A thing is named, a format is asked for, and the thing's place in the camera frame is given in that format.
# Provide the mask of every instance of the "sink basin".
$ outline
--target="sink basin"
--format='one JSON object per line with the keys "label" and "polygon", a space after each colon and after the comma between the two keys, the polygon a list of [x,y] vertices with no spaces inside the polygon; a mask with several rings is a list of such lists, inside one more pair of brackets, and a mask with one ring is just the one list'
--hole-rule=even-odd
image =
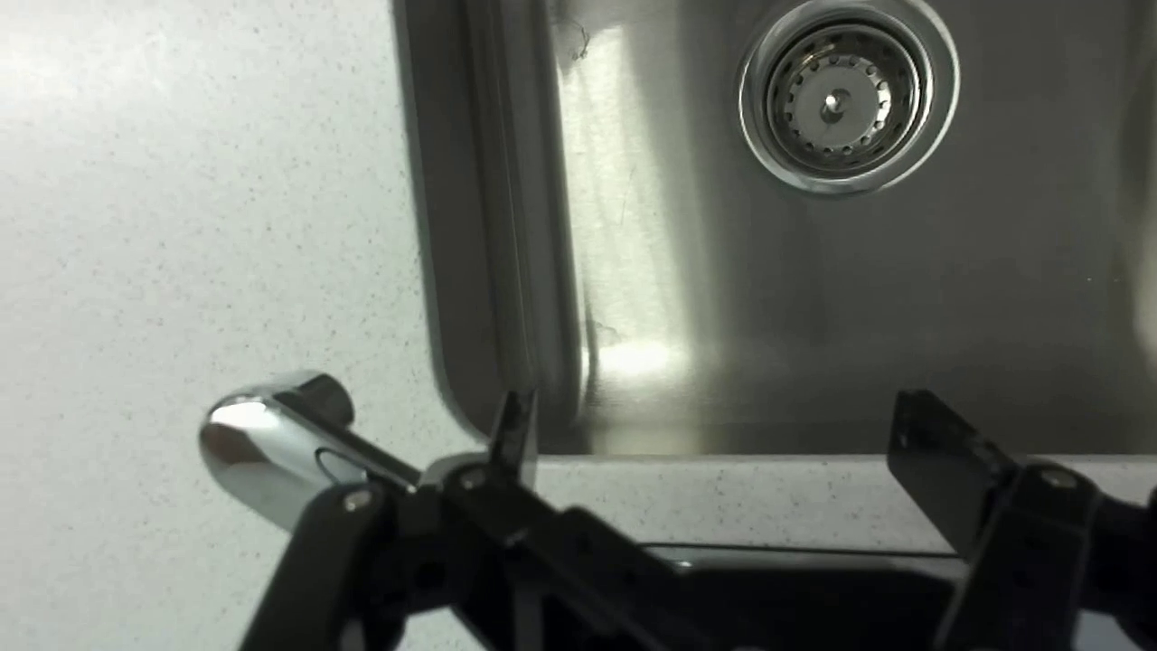
{"label": "sink basin", "polygon": [[450,404],[543,452],[1157,452],[1149,0],[398,0]]}

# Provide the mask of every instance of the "drain strainer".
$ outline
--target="drain strainer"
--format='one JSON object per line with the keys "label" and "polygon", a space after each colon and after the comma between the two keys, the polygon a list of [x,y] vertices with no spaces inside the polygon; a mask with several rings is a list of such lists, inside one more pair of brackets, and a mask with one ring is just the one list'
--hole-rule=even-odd
{"label": "drain strainer", "polygon": [[812,0],[756,43],[742,128],[791,190],[871,192],[939,146],[955,99],[955,47],[930,9]]}

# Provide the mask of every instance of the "sink drain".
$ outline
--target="sink drain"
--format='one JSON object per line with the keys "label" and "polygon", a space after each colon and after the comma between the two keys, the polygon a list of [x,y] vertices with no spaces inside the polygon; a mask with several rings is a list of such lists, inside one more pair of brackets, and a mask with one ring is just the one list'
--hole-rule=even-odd
{"label": "sink drain", "polygon": [[845,197],[904,180],[959,99],[949,31],[918,0],[812,0],[778,17],[742,76],[756,160],[791,190]]}

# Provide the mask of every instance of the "speckled countertop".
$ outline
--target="speckled countertop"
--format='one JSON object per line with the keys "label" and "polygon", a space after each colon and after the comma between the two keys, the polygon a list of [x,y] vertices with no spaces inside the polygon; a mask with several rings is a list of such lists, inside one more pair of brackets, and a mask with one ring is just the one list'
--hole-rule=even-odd
{"label": "speckled countertop", "polygon": [[[0,209],[0,649],[240,642],[286,543],[197,456],[240,383],[328,370],[385,450],[469,444],[431,372],[389,0],[0,5]],[[538,484],[645,540],[939,546],[879,458]]]}

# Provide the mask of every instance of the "stainless steel surface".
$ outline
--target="stainless steel surface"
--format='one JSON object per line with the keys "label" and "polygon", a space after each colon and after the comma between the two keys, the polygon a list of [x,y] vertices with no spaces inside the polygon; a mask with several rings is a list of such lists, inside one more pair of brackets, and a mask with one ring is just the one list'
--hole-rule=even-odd
{"label": "stainless steel surface", "polygon": [[398,9],[474,430],[536,387],[543,452],[882,452],[930,387],[1014,452],[1157,452],[1149,0],[936,0],[953,131],[868,197],[786,184],[742,131],[745,65],[804,5]]}
{"label": "stainless steel surface", "polygon": [[198,430],[216,484],[295,531],[305,508],[328,484],[385,480],[410,492],[421,474],[349,430],[349,390],[321,372],[234,390]]}

